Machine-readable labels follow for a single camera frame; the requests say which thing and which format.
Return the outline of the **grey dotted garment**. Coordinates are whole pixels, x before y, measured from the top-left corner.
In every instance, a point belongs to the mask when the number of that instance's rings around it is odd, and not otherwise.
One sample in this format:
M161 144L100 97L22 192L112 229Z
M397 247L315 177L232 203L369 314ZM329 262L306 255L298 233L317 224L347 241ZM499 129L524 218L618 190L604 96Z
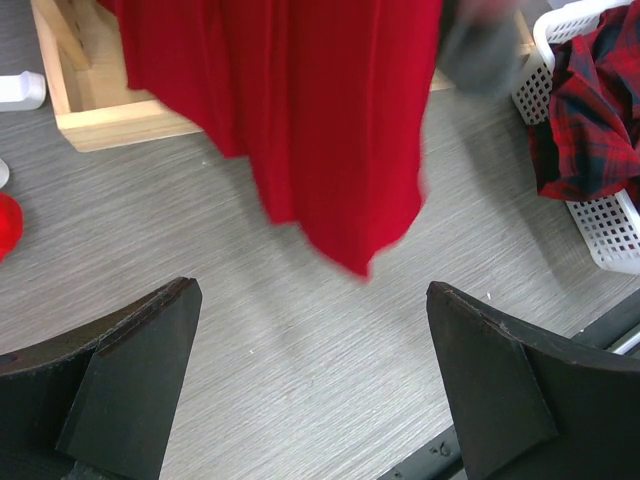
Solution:
M520 68L517 1L445 1L436 66L461 92L509 94Z

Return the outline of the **metal clothes rack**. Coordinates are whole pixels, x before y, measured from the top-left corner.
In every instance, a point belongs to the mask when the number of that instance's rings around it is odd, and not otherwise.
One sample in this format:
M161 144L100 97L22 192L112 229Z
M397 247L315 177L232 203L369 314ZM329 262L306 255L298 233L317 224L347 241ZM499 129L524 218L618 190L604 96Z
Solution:
M42 74L23 71L0 78L1 112L31 111L40 108L47 95L45 77Z

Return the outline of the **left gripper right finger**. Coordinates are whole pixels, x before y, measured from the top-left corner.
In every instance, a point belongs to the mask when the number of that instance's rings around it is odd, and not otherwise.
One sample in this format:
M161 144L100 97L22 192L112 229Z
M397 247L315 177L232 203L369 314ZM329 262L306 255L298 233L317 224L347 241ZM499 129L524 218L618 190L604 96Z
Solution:
M468 478L638 478L637 328L585 345L443 282L427 315Z

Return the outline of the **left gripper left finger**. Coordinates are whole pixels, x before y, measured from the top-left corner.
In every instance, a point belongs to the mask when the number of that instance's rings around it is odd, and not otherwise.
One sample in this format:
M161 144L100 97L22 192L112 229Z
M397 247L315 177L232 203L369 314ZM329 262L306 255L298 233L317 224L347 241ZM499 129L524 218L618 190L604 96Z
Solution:
M2 354L2 478L158 478L201 305L198 282L179 277Z

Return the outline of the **red plaid garment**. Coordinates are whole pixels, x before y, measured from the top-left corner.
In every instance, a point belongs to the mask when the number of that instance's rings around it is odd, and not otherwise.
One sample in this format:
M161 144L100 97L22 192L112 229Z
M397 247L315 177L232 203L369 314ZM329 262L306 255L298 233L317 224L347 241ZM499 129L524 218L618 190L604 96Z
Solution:
M639 201L639 4L553 48L549 117L529 129L539 195Z

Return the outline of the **wooden clothes rack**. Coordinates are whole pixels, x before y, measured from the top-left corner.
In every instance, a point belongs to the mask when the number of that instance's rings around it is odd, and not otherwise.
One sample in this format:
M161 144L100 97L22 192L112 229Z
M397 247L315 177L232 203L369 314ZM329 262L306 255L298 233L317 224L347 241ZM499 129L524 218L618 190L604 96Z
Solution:
M197 131L244 148L244 111L272 112L342 68L355 33L301 1L35 1L57 127L80 152Z

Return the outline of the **bright red hung garment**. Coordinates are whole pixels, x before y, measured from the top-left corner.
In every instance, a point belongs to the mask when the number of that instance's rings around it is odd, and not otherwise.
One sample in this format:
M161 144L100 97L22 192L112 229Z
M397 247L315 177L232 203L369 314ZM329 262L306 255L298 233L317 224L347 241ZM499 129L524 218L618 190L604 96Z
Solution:
M0 262L14 251L23 235L23 212L10 195L0 194Z

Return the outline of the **dark red skirt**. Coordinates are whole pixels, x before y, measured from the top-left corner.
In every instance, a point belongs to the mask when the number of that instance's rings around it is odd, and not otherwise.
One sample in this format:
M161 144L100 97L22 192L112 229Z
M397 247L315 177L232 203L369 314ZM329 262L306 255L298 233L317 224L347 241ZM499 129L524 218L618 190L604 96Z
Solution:
M249 159L264 210L368 277L425 199L439 1L108 1L128 84Z

